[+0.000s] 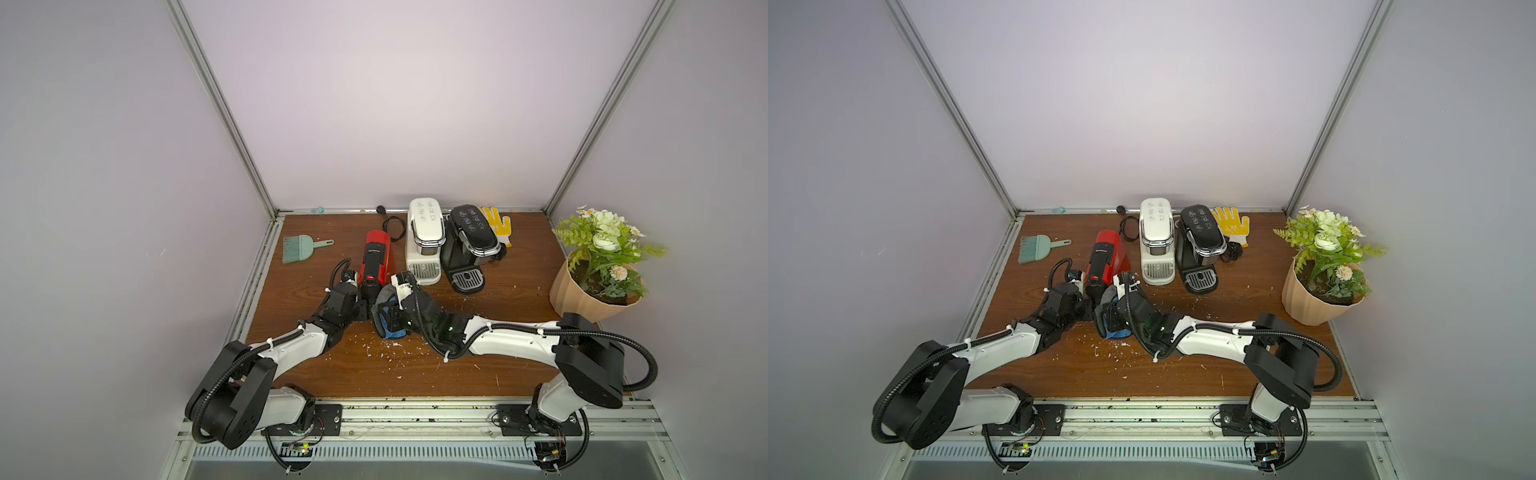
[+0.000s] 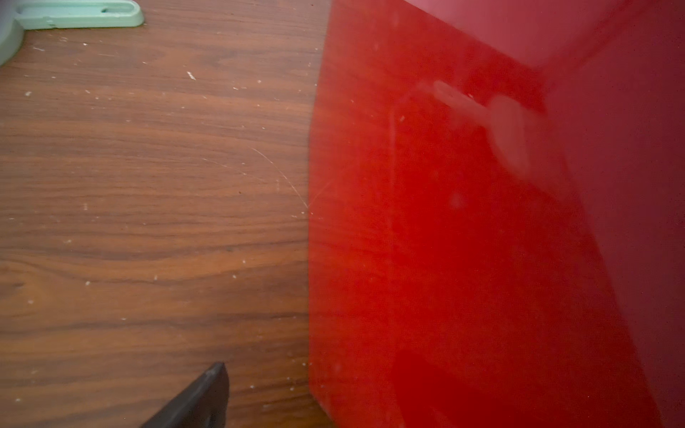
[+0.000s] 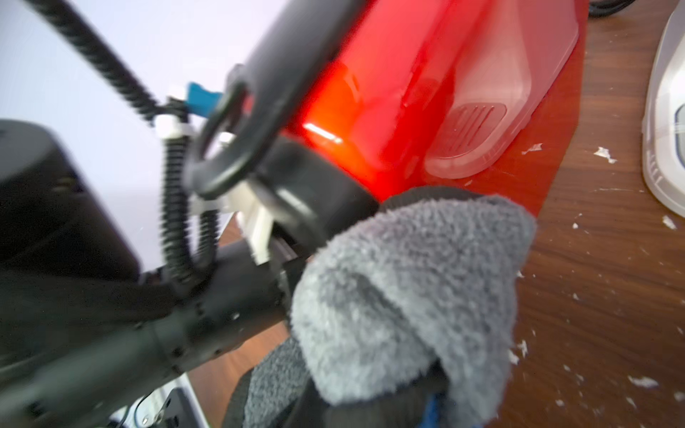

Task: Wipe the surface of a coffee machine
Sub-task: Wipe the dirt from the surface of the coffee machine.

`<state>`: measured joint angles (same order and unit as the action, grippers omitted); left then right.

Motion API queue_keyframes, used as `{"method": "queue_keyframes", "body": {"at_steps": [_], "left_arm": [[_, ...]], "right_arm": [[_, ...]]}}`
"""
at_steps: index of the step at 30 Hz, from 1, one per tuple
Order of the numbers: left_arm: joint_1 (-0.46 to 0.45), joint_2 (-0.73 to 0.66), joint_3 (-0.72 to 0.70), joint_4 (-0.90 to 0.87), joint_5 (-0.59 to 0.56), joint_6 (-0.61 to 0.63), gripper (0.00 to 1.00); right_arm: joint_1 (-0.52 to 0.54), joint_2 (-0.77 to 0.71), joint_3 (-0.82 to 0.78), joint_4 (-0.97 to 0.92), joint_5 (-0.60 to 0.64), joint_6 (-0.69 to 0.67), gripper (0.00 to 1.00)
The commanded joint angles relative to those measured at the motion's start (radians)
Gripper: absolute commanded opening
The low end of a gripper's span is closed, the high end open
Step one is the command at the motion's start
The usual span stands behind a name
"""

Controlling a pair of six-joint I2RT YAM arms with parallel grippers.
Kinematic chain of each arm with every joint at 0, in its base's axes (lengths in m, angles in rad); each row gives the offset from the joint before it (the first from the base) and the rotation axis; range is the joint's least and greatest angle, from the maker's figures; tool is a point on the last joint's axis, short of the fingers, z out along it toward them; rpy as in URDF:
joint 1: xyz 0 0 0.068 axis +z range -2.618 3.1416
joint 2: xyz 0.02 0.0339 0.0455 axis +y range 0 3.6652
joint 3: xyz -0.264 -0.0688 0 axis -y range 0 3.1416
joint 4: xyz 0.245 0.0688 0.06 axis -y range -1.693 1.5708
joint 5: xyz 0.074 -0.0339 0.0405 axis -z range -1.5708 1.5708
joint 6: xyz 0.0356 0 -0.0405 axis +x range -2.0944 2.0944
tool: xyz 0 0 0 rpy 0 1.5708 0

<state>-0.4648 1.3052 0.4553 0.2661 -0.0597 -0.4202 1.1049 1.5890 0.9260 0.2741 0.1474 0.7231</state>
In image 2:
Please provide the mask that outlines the red coffee machine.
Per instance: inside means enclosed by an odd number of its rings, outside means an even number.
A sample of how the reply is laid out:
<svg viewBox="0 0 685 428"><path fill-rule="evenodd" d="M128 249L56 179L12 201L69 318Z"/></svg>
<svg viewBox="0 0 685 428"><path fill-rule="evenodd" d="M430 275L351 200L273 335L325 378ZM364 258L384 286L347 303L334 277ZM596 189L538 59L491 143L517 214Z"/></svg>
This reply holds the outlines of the red coffee machine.
<svg viewBox="0 0 685 428"><path fill-rule="evenodd" d="M333 2L309 196L336 426L683 426L683 2Z"/></svg>

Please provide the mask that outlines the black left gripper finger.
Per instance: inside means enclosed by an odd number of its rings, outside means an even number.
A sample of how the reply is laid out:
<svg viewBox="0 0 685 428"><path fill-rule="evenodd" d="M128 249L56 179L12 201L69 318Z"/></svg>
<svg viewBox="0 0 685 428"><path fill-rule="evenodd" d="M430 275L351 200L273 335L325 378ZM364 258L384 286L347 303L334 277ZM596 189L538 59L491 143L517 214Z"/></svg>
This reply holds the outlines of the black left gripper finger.
<svg viewBox="0 0 685 428"><path fill-rule="evenodd" d="M226 426L230 381L216 362L169 401L141 428L222 428Z"/></svg>

